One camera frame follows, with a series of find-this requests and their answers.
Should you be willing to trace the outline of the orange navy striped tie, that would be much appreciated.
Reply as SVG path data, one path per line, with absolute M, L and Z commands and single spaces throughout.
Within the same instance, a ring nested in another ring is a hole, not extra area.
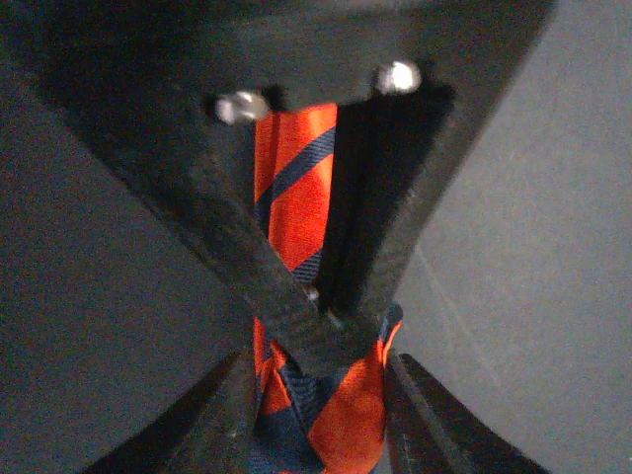
M 338 108 L 273 112 L 257 122 L 255 218 L 295 279 L 320 269 Z M 390 307 L 365 357 L 324 377 L 305 374 L 254 322 L 257 417 L 251 473 L 371 473 L 384 451 L 384 375 L 402 311 Z

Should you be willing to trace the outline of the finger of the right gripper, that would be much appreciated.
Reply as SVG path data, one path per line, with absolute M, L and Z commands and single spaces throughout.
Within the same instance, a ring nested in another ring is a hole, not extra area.
M 223 170 L 209 107 L 252 122 L 365 97 L 382 54 L 358 37 L 382 19 L 333 1 L 5 1 L 1 39 L 109 169 L 324 374 L 360 358 L 373 325 L 318 309 L 283 267 Z
M 423 1 L 356 22 L 358 51 L 408 60 L 420 86 L 338 111 L 316 286 L 322 308 L 378 316 L 454 172 L 554 10 L 551 1 Z

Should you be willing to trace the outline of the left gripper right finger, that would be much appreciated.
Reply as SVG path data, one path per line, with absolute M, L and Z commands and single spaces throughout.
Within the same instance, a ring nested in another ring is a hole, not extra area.
M 394 473 L 545 473 L 484 425 L 411 355 L 392 354 L 385 375 Z

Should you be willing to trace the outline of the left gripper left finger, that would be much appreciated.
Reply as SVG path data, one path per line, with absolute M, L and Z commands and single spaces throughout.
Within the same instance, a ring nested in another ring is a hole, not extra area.
M 245 473 L 256 417 L 253 353 L 231 353 L 86 473 Z

